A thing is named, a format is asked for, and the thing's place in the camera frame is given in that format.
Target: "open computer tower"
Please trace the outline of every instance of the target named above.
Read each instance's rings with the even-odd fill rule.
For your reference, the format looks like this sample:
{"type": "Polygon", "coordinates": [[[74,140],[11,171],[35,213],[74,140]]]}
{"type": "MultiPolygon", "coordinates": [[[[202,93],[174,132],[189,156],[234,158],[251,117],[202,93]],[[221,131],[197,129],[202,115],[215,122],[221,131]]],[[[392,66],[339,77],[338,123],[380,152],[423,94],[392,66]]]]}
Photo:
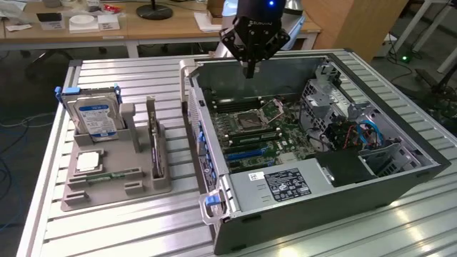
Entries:
{"type": "Polygon", "coordinates": [[[277,55],[249,80],[234,59],[179,65],[215,254],[388,205],[450,165],[331,53],[277,55]]]}

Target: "wooden desk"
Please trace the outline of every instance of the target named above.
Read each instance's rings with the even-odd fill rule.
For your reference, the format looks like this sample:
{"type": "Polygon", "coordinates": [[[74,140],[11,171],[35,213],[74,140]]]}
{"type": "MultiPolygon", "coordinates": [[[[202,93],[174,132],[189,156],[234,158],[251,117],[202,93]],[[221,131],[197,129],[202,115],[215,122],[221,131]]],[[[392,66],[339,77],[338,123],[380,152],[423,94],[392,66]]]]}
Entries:
{"type": "MultiPolygon", "coordinates": [[[[125,8],[123,3],[118,3],[118,6],[125,8]]],[[[90,33],[70,34],[67,31],[67,17],[65,17],[65,29],[53,31],[43,31],[41,29],[35,13],[59,12],[69,10],[66,7],[46,8],[42,2],[27,2],[23,12],[29,15],[33,21],[31,28],[22,31],[5,31],[6,43],[49,43],[49,42],[77,42],[77,41],[98,41],[98,40],[118,40],[126,38],[126,16],[119,16],[121,29],[113,31],[99,31],[90,33]]],[[[5,26],[11,25],[9,21],[5,22],[5,26]]]]}
{"type": "MultiPolygon", "coordinates": [[[[137,58],[137,46],[139,44],[217,42],[218,33],[199,31],[193,13],[205,12],[205,5],[189,3],[170,3],[173,16],[166,20],[151,21],[135,15],[135,8],[145,3],[113,3],[123,8],[125,15],[119,17],[119,30],[93,33],[70,34],[66,29],[55,31],[41,30],[35,13],[58,12],[63,7],[46,8],[42,2],[27,2],[23,11],[30,14],[33,28],[15,32],[3,32],[0,37],[0,50],[31,50],[79,47],[126,46],[127,56],[137,58]]],[[[302,49],[311,49],[320,28],[311,22],[306,15],[299,39],[306,39],[302,49]]]]}
{"type": "MultiPolygon", "coordinates": [[[[134,14],[134,10],[143,3],[129,3],[126,12],[134,14]]],[[[173,16],[166,20],[145,20],[137,15],[127,15],[127,38],[129,39],[174,39],[183,37],[218,37],[218,33],[205,33],[198,29],[197,22],[193,18],[191,11],[185,8],[199,10],[205,12],[205,5],[189,2],[181,3],[178,6],[170,6],[173,16]]],[[[301,28],[299,34],[318,33],[319,26],[307,18],[305,14],[305,23],[301,28]]]]}

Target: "table leg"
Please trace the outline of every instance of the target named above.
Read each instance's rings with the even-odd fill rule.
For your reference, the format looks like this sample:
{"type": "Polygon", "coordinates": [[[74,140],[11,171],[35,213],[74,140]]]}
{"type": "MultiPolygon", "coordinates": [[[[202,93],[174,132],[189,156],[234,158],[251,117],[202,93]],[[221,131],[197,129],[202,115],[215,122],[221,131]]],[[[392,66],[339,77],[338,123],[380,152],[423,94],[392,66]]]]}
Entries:
{"type": "Polygon", "coordinates": [[[454,52],[451,52],[451,54],[448,55],[447,59],[443,61],[443,63],[440,64],[439,68],[436,69],[436,71],[439,73],[444,73],[446,70],[448,69],[448,66],[452,64],[452,62],[457,60],[457,48],[454,49],[454,52]]]}
{"type": "Polygon", "coordinates": [[[312,49],[315,38],[316,38],[316,33],[306,34],[305,41],[302,42],[302,45],[301,45],[301,50],[312,49]]]}
{"type": "Polygon", "coordinates": [[[394,44],[392,49],[394,49],[395,52],[396,52],[398,49],[400,48],[402,43],[404,42],[404,40],[406,40],[408,34],[411,33],[411,31],[412,31],[412,29],[414,29],[416,23],[419,22],[419,20],[420,20],[423,14],[424,14],[424,12],[426,12],[426,10],[428,9],[430,5],[431,5],[431,1],[430,1],[430,0],[424,0],[424,2],[423,2],[423,4],[422,4],[422,7],[419,8],[419,10],[418,10],[418,12],[416,12],[414,18],[411,19],[411,22],[408,23],[408,25],[407,25],[407,27],[406,27],[403,33],[400,34],[400,37],[399,37],[398,40],[396,40],[396,43],[394,44]]]}
{"type": "Polygon", "coordinates": [[[126,41],[125,46],[126,46],[127,57],[129,58],[138,58],[137,41],[126,41]]]}
{"type": "Polygon", "coordinates": [[[430,25],[428,29],[424,31],[424,34],[423,36],[420,37],[420,39],[418,40],[414,48],[412,48],[412,51],[414,52],[418,52],[422,48],[422,45],[424,44],[426,40],[428,39],[432,31],[435,30],[435,27],[439,25],[439,23],[442,22],[444,16],[447,15],[448,11],[452,9],[451,6],[447,6],[442,12],[439,13],[439,15],[436,16],[436,18],[434,19],[434,22],[432,24],[430,25]]]}

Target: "blue hard drive label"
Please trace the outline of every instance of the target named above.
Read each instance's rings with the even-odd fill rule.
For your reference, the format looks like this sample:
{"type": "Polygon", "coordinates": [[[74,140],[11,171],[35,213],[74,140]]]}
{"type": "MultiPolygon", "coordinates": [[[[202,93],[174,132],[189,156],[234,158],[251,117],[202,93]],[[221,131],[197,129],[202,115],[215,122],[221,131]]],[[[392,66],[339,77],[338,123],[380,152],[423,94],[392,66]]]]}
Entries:
{"type": "Polygon", "coordinates": [[[311,193],[297,168],[263,175],[277,202],[311,193]]]}
{"type": "Polygon", "coordinates": [[[87,133],[93,137],[102,138],[115,134],[115,124],[109,117],[110,110],[106,104],[82,106],[78,112],[87,133]]]}

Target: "robotic arm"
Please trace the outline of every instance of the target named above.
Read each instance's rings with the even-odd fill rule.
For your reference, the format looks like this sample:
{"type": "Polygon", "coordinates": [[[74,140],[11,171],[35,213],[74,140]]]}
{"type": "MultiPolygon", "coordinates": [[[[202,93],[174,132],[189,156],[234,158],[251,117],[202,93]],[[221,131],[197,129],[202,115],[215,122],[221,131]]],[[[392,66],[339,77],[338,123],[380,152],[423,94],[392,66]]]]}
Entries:
{"type": "Polygon", "coordinates": [[[233,26],[222,29],[219,36],[226,49],[242,64],[246,78],[253,77],[255,63],[269,59],[290,40],[281,22],[282,13],[290,11],[301,17],[299,2],[291,0],[238,0],[237,2],[233,26]]]}

